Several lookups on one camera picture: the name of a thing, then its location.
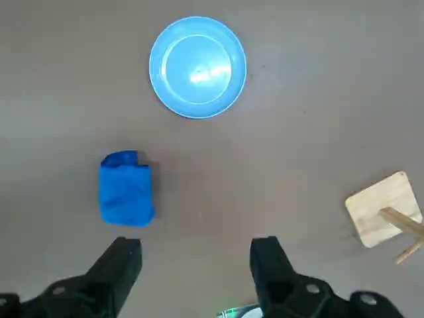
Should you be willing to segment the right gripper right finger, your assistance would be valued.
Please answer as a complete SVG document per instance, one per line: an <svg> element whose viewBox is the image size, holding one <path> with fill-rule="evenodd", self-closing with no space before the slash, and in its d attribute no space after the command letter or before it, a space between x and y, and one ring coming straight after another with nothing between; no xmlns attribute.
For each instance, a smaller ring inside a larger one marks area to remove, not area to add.
<svg viewBox="0 0 424 318"><path fill-rule="evenodd" d="M297 273L275 236L254 238L250 271L264 317L402 317L386 297L355 291L339 297L320 279Z"/></svg>

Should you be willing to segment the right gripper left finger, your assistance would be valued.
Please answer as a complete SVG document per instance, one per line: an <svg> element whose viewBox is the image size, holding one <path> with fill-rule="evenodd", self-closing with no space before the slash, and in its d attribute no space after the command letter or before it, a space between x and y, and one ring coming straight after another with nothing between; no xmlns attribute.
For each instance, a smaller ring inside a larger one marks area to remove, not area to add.
<svg viewBox="0 0 424 318"><path fill-rule="evenodd" d="M21 301L1 294L2 317L118 317L142 269L142 245L118 237L85 273L58 280Z"/></svg>

